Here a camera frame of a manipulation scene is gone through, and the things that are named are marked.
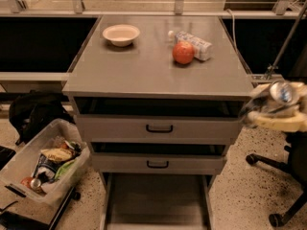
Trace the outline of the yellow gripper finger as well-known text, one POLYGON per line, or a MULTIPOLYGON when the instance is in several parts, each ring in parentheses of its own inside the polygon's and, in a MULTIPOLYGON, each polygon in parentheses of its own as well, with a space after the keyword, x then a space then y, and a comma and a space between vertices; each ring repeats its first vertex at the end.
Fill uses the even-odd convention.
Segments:
POLYGON ((248 119, 258 127, 264 127, 272 130, 284 132, 306 132, 307 131, 307 115, 299 111, 295 111, 292 117, 269 117, 252 111, 248 114, 248 119))
POLYGON ((298 81, 275 81, 255 87, 250 96, 269 95, 273 100, 298 100, 307 95, 307 85, 298 81))

